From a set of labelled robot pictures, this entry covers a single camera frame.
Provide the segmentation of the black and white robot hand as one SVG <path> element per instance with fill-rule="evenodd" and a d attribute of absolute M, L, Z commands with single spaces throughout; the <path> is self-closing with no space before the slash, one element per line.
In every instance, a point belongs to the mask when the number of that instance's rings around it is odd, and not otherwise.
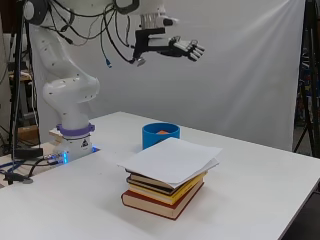
<path fill-rule="evenodd" d="M 197 40 L 182 40 L 180 36 L 172 38 L 150 38 L 148 42 L 150 51 L 155 51 L 168 57 L 186 57 L 196 62 L 204 54 L 205 48 Z"/>

